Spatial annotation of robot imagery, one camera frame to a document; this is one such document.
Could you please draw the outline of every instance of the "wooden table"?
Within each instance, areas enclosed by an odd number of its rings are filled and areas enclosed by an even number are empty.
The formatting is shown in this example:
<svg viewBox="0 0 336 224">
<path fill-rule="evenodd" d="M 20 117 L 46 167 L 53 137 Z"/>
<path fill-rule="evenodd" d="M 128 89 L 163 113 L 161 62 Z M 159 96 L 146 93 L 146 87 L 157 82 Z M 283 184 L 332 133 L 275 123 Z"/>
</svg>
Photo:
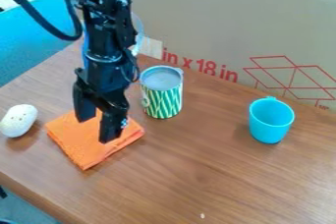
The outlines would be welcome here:
<svg viewBox="0 0 336 224">
<path fill-rule="evenodd" d="M 39 109 L 19 140 L 0 138 L 0 185 L 64 223 L 336 223 L 336 117 L 288 101 L 297 113 L 283 142 L 253 140 L 248 104 L 261 91 L 186 70 L 184 109 L 154 120 L 128 91 L 131 115 L 146 129 L 136 143 L 80 171 L 43 125 L 72 108 L 80 45 L 0 90 L 0 114 Z M 140 57 L 150 66 L 157 60 Z"/>
</svg>

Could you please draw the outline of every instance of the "white object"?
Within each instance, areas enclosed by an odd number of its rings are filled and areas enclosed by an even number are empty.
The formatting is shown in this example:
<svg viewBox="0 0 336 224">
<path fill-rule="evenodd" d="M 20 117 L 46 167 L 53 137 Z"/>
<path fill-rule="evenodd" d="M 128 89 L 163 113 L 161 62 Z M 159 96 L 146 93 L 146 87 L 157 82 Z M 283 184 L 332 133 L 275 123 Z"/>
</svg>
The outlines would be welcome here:
<svg viewBox="0 0 336 224">
<path fill-rule="evenodd" d="M 0 131 L 9 138 L 17 138 L 31 128 L 37 118 L 37 109 L 28 104 L 16 105 L 8 110 L 0 123 Z"/>
</svg>

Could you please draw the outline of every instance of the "blue carpet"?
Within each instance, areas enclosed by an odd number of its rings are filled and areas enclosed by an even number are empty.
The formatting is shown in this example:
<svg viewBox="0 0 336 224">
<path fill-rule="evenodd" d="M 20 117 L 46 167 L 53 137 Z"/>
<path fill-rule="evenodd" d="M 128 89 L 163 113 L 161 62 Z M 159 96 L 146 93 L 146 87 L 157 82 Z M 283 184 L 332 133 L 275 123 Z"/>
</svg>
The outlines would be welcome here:
<svg viewBox="0 0 336 224">
<path fill-rule="evenodd" d="M 57 28 L 74 33 L 63 0 L 34 0 L 32 4 Z M 21 7 L 1 12 L 0 28 L 0 86 L 69 45 L 44 30 Z"/>
<path fill-rule="evenodd" d="M 0 198 L 0 219 L 18 224 L 57 224 L 54 218 L 38 210 L 23 199 L 6 190 L 8 197 Z"/>
</svg>

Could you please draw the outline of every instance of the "cardboard box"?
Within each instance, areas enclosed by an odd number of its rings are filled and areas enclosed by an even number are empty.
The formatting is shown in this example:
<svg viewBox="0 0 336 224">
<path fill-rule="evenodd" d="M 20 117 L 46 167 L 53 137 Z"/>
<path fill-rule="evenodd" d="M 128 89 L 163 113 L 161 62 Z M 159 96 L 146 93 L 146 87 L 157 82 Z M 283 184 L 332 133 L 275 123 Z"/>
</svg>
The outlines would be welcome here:
<svg viewBox="0 0 336 224">
<path fill-rule="evenodd" d="M 163 59 L 336 110 L 336 0 L 134 0 Z"/>
</svg>

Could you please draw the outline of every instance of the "cup rim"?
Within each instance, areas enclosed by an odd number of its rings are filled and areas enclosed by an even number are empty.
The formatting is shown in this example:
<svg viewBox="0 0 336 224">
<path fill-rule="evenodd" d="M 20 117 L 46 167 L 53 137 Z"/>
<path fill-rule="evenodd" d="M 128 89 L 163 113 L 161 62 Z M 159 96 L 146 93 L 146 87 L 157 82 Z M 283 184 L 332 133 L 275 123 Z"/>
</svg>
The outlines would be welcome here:
<svg viewBox="0 0 336 224">
<path fill-rule="evenodd" d="M 256 118 L 256 117 L 254 116 L 253 112 L 252 112 L 253 107 L 254 107 L 258 102 L 261 102 L 261 101 L 264 101 L 264 100 L 272 100 L 272 101 L 275 101 L 275 102 L 278 102 L 278 103 L 282 103 L 283 105 L 285 105 L 285 106 L 289 109 L 289 111 L 291 112 L 291 114 L 292 114 L 292 120 L 291 120 L 289 123 L 287 123 L 287 124 L 279 125 L 279 126 L 275 126 L 275 125 L 270 125 L 270 124 L 267 124 L 267 123 L 265 123 L 265 122 L 262 122 L 261 120 L 259 120 L 258 118 Z M 256 119 L 258 122 L 260 122 L 261 124 L 263 124 L 263 125 L 265 125 L 265 126 L 269 126 L 269 127 L 274 127 L 274 128 L 290 126 L 290 125 L 293 124 L 293 122 L 294 122 L 294 120 L 295 120 L 295 112 L 294 112 L 294 110 L 292 109 L 291 106 L 289 106 L 287 103 L 285 103 L 285 102 L 283 102 L 283 101 L 280 101 L 280 100 L 278 100 L 278 99 L 276 99 L 276 98 L 269 98 L 269 97 L 265 97 L 265 98 L 258 99 L 258 100 L 256 100 L 256 101 L 254 101 L 252 104 L 250 104 L 250 115 L 251 115 L 254 119 Z"/>
<path fill-rule="evenodd" d="M 141 72 L 141 74 L 140 74 L 140 84 L 141 84 L 141 85 L 144 85 L 144 86 L 147 86 L 147 85 L 145 84 L 145 82 L 143 81 L 144 75 L 145 75 L 146 73 L 148 73 L 149 71 L 151 71 L 151 70 L 154 70 L 154 69 L 160 69 L 160 68 L 162 68 L 162 69 L 169 69 L 169 70 L 172 70 L 172 71 L 176 72 L 176 73 L 180 76 L 181 82 L 180 82 L 179 84 L 177 84 L 177 85 L 175 85 L 175 86 L 169 88 L 169 89 L 150 88 L 150 90 L 154 90 L 154 91 L 167 91 L 167 90 L 176 88 L 176 87 L 180 86 L 180 85 L 183 83 L 183 78 L 184 78 L 184 77 L 183 77 L 183 73 L 184 73 L 184 72 L 183 72 L 182 69 L 180 69 L 180 68 L 175 68 L 175 67 L 171 67 L 171 66 L 168 66 L 168 65 L 155 65 L 155 66 L 149 67 L 149 68 L 147 68 L 147 69 L 145 69 L 144 71 Z"/>
</svg>

